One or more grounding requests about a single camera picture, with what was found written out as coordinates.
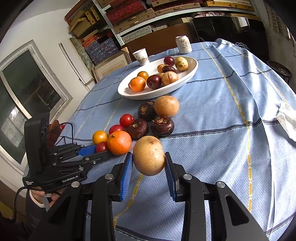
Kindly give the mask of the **person's left hand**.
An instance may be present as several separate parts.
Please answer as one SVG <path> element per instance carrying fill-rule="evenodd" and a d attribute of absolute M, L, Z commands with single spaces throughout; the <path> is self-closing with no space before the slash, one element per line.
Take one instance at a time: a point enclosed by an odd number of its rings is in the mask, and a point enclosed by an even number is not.
<path fill-rule="evenodd" d="M 52 205 L 56 202 L 56 200 L 60 197 L 60 195 L 65 191 L 65 188 L 59 189 L 56 191 L 56 193 L 53 193 L 50 197 L 51 201 L 49 203 L 49 207 L 52 207 Z M 43 200 L 41 197 L 45 196 L 44 191 L 36 191 L 36 190 L 29 190 L 29 195 L 31 200 L 40 208 L 45 208 L 45 205 L 43 203 Z"/>

